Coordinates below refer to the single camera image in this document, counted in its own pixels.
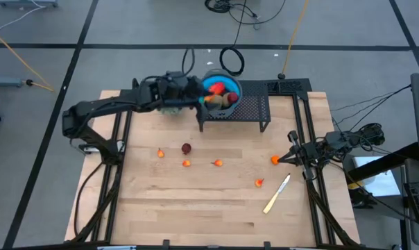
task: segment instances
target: wooden table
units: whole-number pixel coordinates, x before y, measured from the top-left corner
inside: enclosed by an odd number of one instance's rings
[[[118,94],[106,90],[101,98]],[[326,94],[309,92],[309,100],[316,135],[333,131]],[[270,162],[272,155],[283,156],[291,146],[287,133],[296,129],[292,99],[269,97],[269,102],[271,123],[264,133],[256,123],[243,122],[205,123],[201,133],[195,110],[184,109],[179,116],[133,113],[111,243],[160,245],[169,239],[171,245],[258,247],[270,241],[273,247],[316,246],[302,168]],[[114,115],[96,118],[93,129],[110,138],[113,122]],[[185,142],[193,148],[188,156],[180,150]],[[164,158],[157,157],[158,148]],[[182,166],[184,159],[190,159],[191,167]],[[222,167],[211,164],[216,159],[223,160]],[[79,187],[99,162],[98,154],[85,158]],[[82,193],[79,228],[96,209],[103,170]],[[358,242],[343,172],[329,166],[323,172],[330,210]],[[289,184],[265,215],[264,206],[288,173]],[[264,178],[262,188],[255,187],[258,178]],[[74,237],[74,207],[72,211],[67,240]],[[319,220],[325,232],[323,216]],[[101,227],[99,239],[105,223]],[[326,233],[323,239],[327,242]]]

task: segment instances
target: orange cone piece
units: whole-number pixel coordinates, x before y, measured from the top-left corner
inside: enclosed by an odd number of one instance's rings
[[[189,160],[184,160],[184,161],[182,162],[182,166],[183,166],[183,167],[189,167],[189,166],[191,166],[191,161],[189,161]]]
[[[165,157],[165,153],[163,153],[163,151],[159,148],[159,150],[157,150],[157,156],[159,156],[159,158],[163,158]]]
[[[260,188],[262,186],[262,183],[264,183],[264,179],[257,179],[254,184],[256,187]]]
[[[212,164],[216,165],[217,167],[222,167],[223,165],[223,161],[217,159],[216,161],[212,162]]]
[[[278,160],[279,160],[279,156],[271,156],[271,163],[273,163],[274,165],[279,164]]]

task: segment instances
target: orange cable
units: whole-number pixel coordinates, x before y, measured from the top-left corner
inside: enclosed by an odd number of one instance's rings
[[[40,76],[40,74],[38,74],[31,66],[29,66],[17,53],[15,53],[15,51],[9,46],[9,44],[7,42],[5,42],[3,39],[1,39],[1,37],[0,37],[0,42],[3,43],[4,46],[6,46],[6,48],[8,48],[9,51],[12,52],[14,54],[14,56],[16,56],[18,58],[18,60],[20,60],[20,62],[23,63],[24,66],[26,66],[29,70],[31,70],[36,76],[38,76],[38,78],[40,78],[40,80],[42,80],[42,82],[44,84],[46,84],[48,86],[48,87],[45,87],[45,89],[47,89],[49,91],[52,91],[52,92],[54,91],[53,87],[49,83],[47,83],[46,80],[44,80],[44,78],[42,76]],[[43,85],[40,85],[40,84],[34,84],[33,83],[33,85],[43,87]]]
[[[304,8],[302,9],[302,12],[300,13],[298,23],[296,24],[296,27],[294,28],[293,35],[291,36],[290,43],[288,45],[288,52],[287,52],[287,56],[285,57],[284,69],[282,70],[282,73],[285,73],[285,69],[287,68],[288,59],[290,57],[291,45],[293,44],[293,39],[296,36],[296,32],[298,32],[300,22],[302,21],[302,18],[304,17],[305,10],[307,9],[307,5],[308,5],[308,0],[305,0]]]

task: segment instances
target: white paper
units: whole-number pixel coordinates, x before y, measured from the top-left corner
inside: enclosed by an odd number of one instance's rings
[[[360,167],[379,158],[381,158],[381,156],[354,157],[353,162],[357,167]],[[365,184],[365,189],[375,197],[401,195],[391,170],[367,178],[363,180],[363,182]]]

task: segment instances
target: table leg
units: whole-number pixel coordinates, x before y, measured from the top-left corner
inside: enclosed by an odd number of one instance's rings
[[[260,133],[263,133],[270,122],[266,122],[265,125],[263,122],[259,122]]]

